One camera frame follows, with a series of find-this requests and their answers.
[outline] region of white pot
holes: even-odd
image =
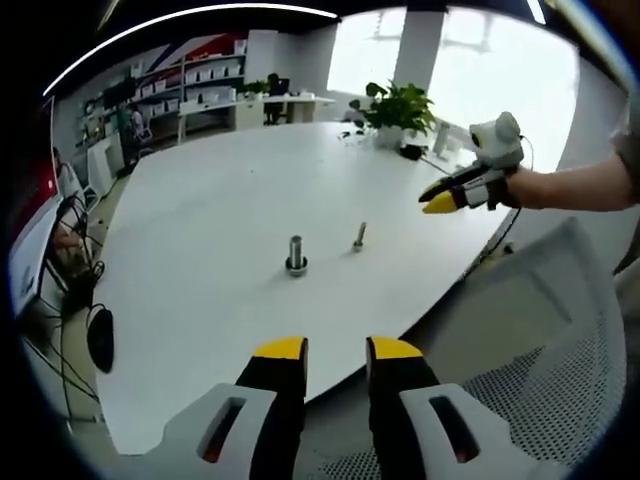
[[[400,127],[382,127],[377,132],[374,145],[382,150],[396,150],[402,142],[402,134]]]

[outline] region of window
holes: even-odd
[[[406,8],[351,15],[336,32],[327,90],[365,95],[369,82],[393,79]]]
[[[533,144],[535,169],[549,171],[569,136],[578,78],[578,52],[567,41],[499,14],[452,7],[429,97],[438,118],[464,129],[510,111]]]

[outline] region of computer mouse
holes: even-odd
[[[103,373],[113,366],[113,314],[106,308],[96,312],[87,327],[87,346],[94,365]]]

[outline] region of green plant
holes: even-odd
[[[367,97],[370,98],[368,108],[360,108],[360,102],[353,100],[349,106],[360,112],[363,120],[353,123],[360,129],[357,135],[363,134],[363,128],[380,129],[382,127],[400,127],[402,130],[426,133],[433,131],[436,122],[429,109],[433,102],[426,96],[424,89],[410,83],[406,87],[398,87],[389,82],[388,88],[382,88],[377,83],[369,83],[366,88]]]
[[[255,82],[245,83],[238,87],[238,93],[268,93],[269,82],[266,80],[256,80]]]

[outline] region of potted plant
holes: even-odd
[[[256,80],[255,82],[245,83],[238,87],[238,93],[241,93],[249,100],[255,100],[258,95],[269,92],[269,82],[266,80]]]
[[[360,108],[359,102],[352,102],[352,108],[358,111],[364,120],[354,120],[359,128],[356,135],[362,135],[364,128],[377,131],[375,144],[378,148],[398,149],[402,142],[403,133],[409,130],[412,135],[417,132],[433,131],[436,122],[429,109],[433,102],[426,96],[424,89],[410,83],[406,87],[398,87],[389,82],[388,88],[382,88],[377,83],[369,83],[366,88],[370,99],[368,108]],[[343,137],[351,135],[345,132]]]

